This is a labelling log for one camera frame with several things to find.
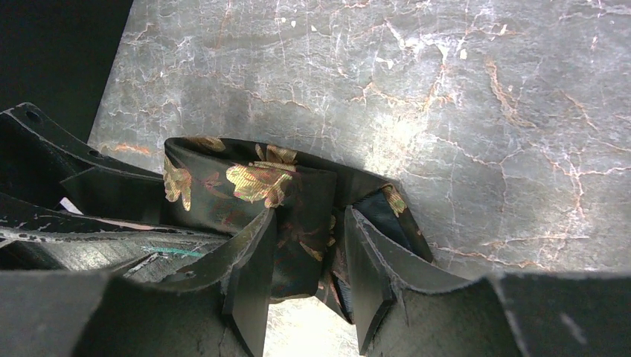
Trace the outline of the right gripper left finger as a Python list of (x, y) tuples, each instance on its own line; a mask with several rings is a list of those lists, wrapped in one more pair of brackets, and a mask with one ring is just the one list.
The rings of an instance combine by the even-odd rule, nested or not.
[(104, 271), (3, 271), (3, 356), (261, 356), (276, 215), (160, 283)]

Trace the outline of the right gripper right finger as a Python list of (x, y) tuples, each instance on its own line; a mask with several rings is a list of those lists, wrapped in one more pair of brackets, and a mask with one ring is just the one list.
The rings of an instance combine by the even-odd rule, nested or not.
[(503, 271), (467, 280), (345, 211), (362, 356), (628, 356), (630, 275)]

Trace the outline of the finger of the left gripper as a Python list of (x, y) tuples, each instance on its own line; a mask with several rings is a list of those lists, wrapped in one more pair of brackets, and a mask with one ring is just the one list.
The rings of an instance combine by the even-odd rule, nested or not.
[(143, 226), (1, 195), (1, 269), (109, 270), (138, 282), (193, 276), (191, 265), (230, 239), (168, 226)]
[(32, 103), (1, 113), (1, 192), (54, 209), (157, 225), (163, 178), (100, 154)]

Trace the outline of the black gold floral tie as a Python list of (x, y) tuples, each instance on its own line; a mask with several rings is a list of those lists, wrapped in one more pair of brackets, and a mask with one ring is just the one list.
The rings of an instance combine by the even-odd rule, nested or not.
[(352, 321), (345, 209), (426, 261), (433, 256), (409, 207), (389, 181), (272, 144), (179, 137), (164, 143), (162, 221), (235, 234), (258, 214), (276, 215), (272, 302), (316, 297)]

